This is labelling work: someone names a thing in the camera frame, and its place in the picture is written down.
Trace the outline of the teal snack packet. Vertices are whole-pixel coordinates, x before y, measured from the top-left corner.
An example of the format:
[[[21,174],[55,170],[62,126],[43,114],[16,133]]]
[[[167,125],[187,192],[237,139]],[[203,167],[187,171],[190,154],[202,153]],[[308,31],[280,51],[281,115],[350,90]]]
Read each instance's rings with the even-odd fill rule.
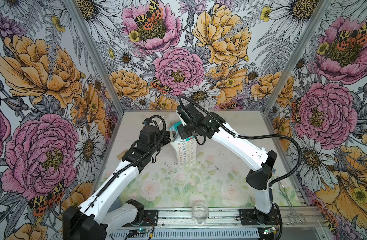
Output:
[[[174,123],[169,131],[173,136],[173,143],[187,142],[189,140],[194,139],[194,136],[190,136],[184,132],[184,126],[181,121]]]

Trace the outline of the white paper bag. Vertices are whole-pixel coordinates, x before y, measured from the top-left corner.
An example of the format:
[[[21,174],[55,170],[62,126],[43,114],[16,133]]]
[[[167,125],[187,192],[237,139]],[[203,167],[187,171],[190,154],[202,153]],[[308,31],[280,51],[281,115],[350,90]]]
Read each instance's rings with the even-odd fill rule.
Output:
[[[176,153],[176,162],[179,167],[184,167],[195,162],[197,142],[194,137],[182,139],[178,132],[181,121],[173,124],[169,131],[172,133],[173,140],[170,142]]]

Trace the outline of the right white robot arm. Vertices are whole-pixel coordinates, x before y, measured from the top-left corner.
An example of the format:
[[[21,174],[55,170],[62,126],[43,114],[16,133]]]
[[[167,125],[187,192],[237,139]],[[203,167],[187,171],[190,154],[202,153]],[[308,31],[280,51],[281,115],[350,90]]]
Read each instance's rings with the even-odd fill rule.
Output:
[[[203,115],[193,104],[178,106],[177,115],[181,120],[178,133],[182,139],[204,137],[228,148],[250,168],[245,180],[253,188],[255,207],[249,218],[259,224],[267,224],[273,210],[272,190],[269,180],[277,158],[274,151],[267,152],[242,138],[221,116],[216,113]]]

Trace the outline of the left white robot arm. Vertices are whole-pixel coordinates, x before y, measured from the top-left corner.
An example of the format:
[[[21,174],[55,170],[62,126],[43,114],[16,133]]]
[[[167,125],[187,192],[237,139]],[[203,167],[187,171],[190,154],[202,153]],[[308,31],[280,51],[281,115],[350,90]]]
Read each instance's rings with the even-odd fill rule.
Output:
[[[111,177],[86,201],[63,213],[64,240],[104,240],[120,227],[142,224],[144,205],[136,200],[128,200],[115,211],[109,209],[126,186],[154,159],[153,156],[170,143],[166,124],[159,128],[154,121],[156,117],[143,122],[139,139],[124,153]]]

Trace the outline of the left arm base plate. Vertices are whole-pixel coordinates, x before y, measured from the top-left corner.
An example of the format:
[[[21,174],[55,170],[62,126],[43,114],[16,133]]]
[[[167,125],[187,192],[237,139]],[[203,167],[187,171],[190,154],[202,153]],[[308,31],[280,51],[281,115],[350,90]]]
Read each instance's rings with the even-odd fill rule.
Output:
[[[137,213],[133,222],[125,224],[124,227],[156,227],[158,214],[158,210],[143,210],[141,213]]]

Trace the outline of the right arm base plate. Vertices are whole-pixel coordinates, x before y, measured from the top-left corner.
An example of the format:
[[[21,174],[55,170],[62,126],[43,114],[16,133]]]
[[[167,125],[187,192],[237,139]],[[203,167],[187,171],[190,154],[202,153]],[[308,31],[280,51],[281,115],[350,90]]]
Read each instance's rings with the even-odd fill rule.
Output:
[[[262,213],[255,208],[238,210],[238,216],[243,226],[280,225],[282,220],[279,213],[275,207],[268,214]]]

